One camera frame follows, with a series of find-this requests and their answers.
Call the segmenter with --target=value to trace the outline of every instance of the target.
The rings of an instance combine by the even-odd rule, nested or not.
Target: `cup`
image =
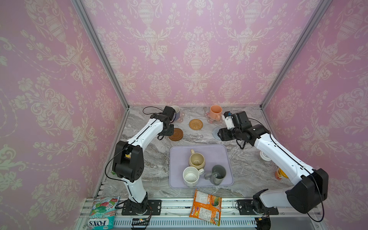
[[[186,186],[194,187],[197,185],[199,176],[204,173],[204,169],[196,169],[195,167],[186,167],[183,171],[183,180]]]
[[[211,181],[214,185],[221,184],[222,180],[226,176],[226,169],[222,165],[215,165],[212,167],[210,173],[205,174],[205,179]]]
[[[193,149],[191,149],[190,152],[189,166],[195,167],[198,170],[204,168],[206,165],[205,157],[200,153],[194,152]]]
[[[172,105],[171,108],[173,108],[175,110],[175,112],[176,112],[176,117],[174,115],[174,118],[175,118],[174,121],[176,121],[180,117],[180,107],[177,106],[177,105]]]
[[[220,106],[213,105],[210,108],[209,117],[212,120],[220,121],[221,120],[221,112],[222,112],[222,108]]]

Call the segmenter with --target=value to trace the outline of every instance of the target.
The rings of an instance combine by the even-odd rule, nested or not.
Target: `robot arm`
[[[145,212],[148,206],[148,195],[141,179],[143,152],[156,135],[163,137],[174,133],[174,125],[170,124],[174,113],[172,107],[166,106],[162,113],[152,114],[147,124],[132,138],[116,144],[112,169],[125,182],[129,205],[134,207],[137,214]]]
[[[263,213],[274,206],[293,207],[307,213],[327,198],[328,174],[323,169],[315,170],[282,146],[261,124],[252,126],[247,114],[225,112],[223,119],[227,128],[218,136],[222,141],[236,139],[241,149],[250,143],[264,152],[277,164],[295,185],[287,189],[262,190],[253,196],[255,209]],[[241,146],[238,141],[244,140]]]

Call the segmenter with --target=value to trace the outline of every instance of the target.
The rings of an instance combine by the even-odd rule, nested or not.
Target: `mug handle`
[[[206,180],[209,180],[209,179],[211,179],[211,176],[212,176],[212,173],[210,172],[210,173],[206,173],[205,174],[205,179]]]

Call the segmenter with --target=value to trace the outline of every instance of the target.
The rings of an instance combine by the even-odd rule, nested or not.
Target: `pink mug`
[[[209,117],[212,120],[216,120],[216,121],[220,121],[221,120],[221,112],[222,112],[222,108],[218,105],[213,105],[211,106],[211,109],[209,111]]]

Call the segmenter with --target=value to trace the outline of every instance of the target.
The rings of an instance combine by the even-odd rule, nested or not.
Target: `snack bag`
[[[115,206],[119,198],[120,196],[94,199],[87,223],[88,227],[95,230],[113,228],[116,212]]]
[[[195,190],[192,212],[189,217],[194,217],[220,226],[221,197],[216,197]]]

